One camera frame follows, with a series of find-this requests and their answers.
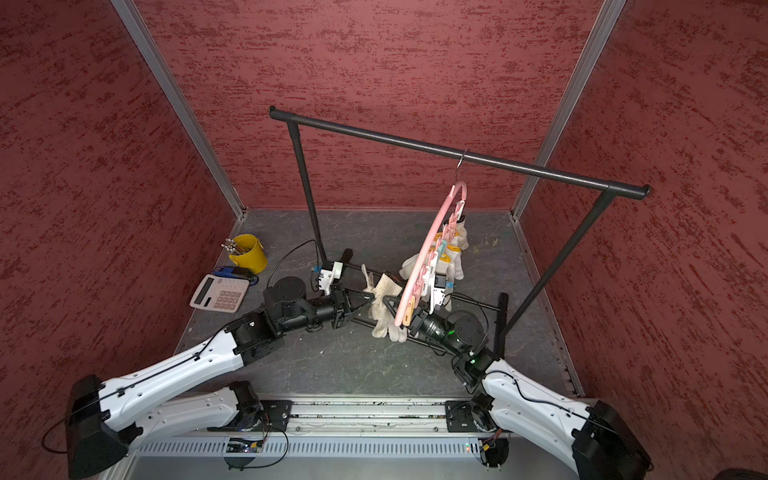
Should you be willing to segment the pink clip hanger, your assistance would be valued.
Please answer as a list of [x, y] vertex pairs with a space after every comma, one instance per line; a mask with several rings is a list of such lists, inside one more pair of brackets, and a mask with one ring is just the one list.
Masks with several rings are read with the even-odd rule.
[[410, 325], [413, 313], [421, 301], [424, 286], [435, 276], [433, 262], [437, 262], [455, 234], [454, 224], [463, 214], [467, 199], [467, 185], [455, 175], [454, 182], [438, 210], [422, 243], [394, 316], [396, 327]]

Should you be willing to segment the white work glove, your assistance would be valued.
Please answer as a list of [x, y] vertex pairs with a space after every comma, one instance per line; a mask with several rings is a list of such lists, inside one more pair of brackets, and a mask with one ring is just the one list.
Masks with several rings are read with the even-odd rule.
[[450, 282], [462, 280], [464, 271], [461, 249], [454, 245], [446, 246], [439, 258], [436, 270], [439, 274], [444, 274]]

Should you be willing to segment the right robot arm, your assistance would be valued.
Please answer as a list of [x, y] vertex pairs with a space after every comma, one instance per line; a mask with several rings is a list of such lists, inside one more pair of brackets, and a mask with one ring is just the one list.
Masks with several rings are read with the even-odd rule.
[[650, 455], [613, 407], [560, 395], [514, 369], [487, 347], [474, 314], [418, 309], [399, 326], [452, 356], [478, 428], [519, 435], [581, 479], [643, 479], [652, 470]]

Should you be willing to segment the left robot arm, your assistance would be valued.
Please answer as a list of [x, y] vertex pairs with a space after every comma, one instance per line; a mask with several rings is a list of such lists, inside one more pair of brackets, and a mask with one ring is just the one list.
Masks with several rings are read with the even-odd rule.
[[257, 309], [180, 354], [122, 377], [87, 375], [76, 381], [63, 419], [68, 477], [97, 475], [152, 437], [244, 428], [259, 405], [248, 383], [187, 399], [182, 394], [269, 355], [291, 331], [314, 332], [326, 324], [338, 328], [374, 300], [371, 293], [338, 284], [310, 299], [298, 277], [279, 280], [263, 298]]

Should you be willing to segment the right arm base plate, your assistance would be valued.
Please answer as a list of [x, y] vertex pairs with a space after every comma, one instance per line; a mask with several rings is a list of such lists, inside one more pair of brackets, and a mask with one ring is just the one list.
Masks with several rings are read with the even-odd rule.
[[495, 405], [473, 400], [447, 400], [444, 403], [445, 421], [450, 433], [476, 434], [490, 437], [498, 430], [502, 436], [520, 437], [509, 425], [502, 426], [494, 417], [499, 412]]

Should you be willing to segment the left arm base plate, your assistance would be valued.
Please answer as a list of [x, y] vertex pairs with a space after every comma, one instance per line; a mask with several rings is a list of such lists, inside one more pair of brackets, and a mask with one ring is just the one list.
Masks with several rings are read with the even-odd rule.
[[259, 404], [238, 406], [235, 417], [209, 432], [262, 432], [271, 428], [285, 431], [294, 403], [291, 400], [263, 400]]

